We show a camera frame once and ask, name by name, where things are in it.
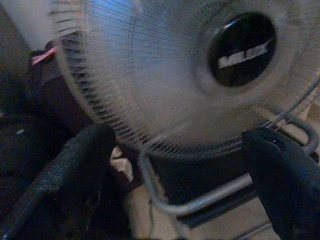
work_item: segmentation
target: floor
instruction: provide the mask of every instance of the floor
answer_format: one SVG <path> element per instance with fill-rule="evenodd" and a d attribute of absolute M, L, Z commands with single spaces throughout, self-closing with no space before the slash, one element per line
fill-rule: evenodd
<path fill-rule="evenodd" d="M 311 107 L 307 121 L 320 133 L 319 107 Z M 306 141 L 305 134 L 292 130 L 296 137 Z M 152 208 L 154 228 L 151 230 L 150 197 L 144 185 L 136 188 L 126 199 L 126 209 L 129 212 L 131 229 L 137 238 L 173 240 L 181 237 L 175 231 L 176 221 Z M 230 240 L 247 230 L 268 221 L 267 214 L 258 198 L 243 204 L 234 210 L 219 216 L 194 229 L 184 229 L 184 235 L 190 240 Z M 272 228 L 252 236 L 250 240 L 279 240 Z"/>

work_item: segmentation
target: fan guard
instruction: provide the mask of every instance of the fan guard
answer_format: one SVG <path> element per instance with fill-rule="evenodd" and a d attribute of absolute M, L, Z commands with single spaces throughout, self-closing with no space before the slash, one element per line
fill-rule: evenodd
<path fill-rule="evenodd" d="M 243 130 L 297 115 L 317 94 L 318 0 L 54 0 L 52 7 L 72 94 L 136 150 L 156 138 L 150 152 L 164 158 L 224 154 L 239 147 Z M 245 82 L 219 81 L 235 77 Z"/>

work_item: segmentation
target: metal fan stand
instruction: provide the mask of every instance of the metal fan stand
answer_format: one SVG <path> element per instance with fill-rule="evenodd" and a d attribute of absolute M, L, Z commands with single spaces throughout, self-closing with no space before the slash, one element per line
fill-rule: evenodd
<path fill-rule="evenodd" d="M 303 150 L 308 154 L 311 155 L 315 152 L 319 145 L 319 136 L 317 131 L 307 122 L 300 120 L 298 118 L 290 117 L 290 124 L 295 125 L 299 129 L 303 130 L 308 136 L 308 142 L 302 146 Z M 189 202 L 184 204 L 170 204 L 168 200 L 160 194 L 157 185 L 159 184 L 156 181 L 155 171 L 150 161 L 150 158 L 147 154 L 147 147 L 145 147 L 139 155 L 139 167 L 141 169 L 141 173 L 146 185 L 146 188 L 149 192 L 152 204 L 157 209 L 161 210 L 162 212 L 168 214 L 173 221 L 177 221 L 177 217 L 186 216 L 192 213 L 195 213 L 199 210 L 203 210 L 204 208 L 223 200 L 224 198 L 242 190 L 250 185 L 252 185 L 252 179 L 249 173 L 246 173 L 236 179 L 233 179 L 215 189 L 212 189 L 206 194 L 203 194 Z M 179 222 L 174 222 L 174 227 L 177 233 L 181 237 L 188 237 L 187 230 L 180 224 Z M 256 226 L 245 233 L 241 234 L 240 236 L 233 238 L 234 240 L 244 240 L 252 237 L 262 231 L 265 231 L 271 228 L 272 225 L 270 222 L 265 222 L 262 225 Z"/>

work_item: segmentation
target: fan hub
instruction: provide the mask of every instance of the fan hub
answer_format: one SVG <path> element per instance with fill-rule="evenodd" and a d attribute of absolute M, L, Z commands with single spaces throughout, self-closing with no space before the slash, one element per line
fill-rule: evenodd
<path fill-rule="evenodd" d="M 260 13 L 241 14 L 224 25 L 209 52 L 214 78 L 227 87 L 240 87 L 256 79 L 271 62 L 276 30 Z"/>

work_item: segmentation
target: fan logo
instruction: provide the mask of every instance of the fan logo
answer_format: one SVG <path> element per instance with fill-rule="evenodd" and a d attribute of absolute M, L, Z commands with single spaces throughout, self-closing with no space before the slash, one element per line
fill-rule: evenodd
<path fill-rule="evenodd" d="M 234 53 L 230 56 L 224 56 L 222 58 L 220 58 L 219 61 L 219 69 L 223 69 L 232 65 L 236 65 L 239 63 L 243 63 L 247 60 L 251 60 L 254 59 L 256 57 L 259 57 L 263 54 L 266 54 L 268 52 L 267 46 L 268 43 L 271 41 L 272 39 L 269 39 L 266 43 L 261 44 L 259 46 L 250 48 L 246 51 L 240 51 L 237 53 Z"/>

